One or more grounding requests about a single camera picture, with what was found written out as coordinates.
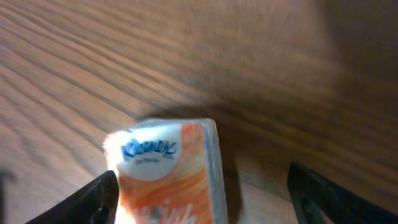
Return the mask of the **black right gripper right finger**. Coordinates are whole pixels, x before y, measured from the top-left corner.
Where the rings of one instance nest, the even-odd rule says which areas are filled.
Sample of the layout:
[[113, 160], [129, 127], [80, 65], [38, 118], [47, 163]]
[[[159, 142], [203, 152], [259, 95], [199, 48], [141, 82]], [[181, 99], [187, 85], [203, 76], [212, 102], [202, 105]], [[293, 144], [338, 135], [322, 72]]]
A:
[[299, 223], [397, 223], [397, 215], [301, 164], [290, 164], [287, 186]]

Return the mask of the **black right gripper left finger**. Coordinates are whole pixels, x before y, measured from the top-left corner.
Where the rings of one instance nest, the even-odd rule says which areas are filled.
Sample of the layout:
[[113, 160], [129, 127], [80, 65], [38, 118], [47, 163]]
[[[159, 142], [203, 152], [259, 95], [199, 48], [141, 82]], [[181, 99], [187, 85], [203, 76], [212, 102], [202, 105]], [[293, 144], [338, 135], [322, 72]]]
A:
[[107, 170], [27, 224], [113, 224], [118, 200], [116, 174]]

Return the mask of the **orange Kleenex tissue pack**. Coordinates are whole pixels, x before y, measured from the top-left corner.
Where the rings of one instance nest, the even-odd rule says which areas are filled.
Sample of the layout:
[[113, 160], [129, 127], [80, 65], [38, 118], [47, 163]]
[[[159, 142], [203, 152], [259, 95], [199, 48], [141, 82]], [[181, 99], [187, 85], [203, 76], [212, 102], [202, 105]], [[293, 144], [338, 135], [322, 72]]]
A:
[[103, 149], [118, 179], [116, 223], [228, 222], [212, 119], [146, 119], [109, 134]]

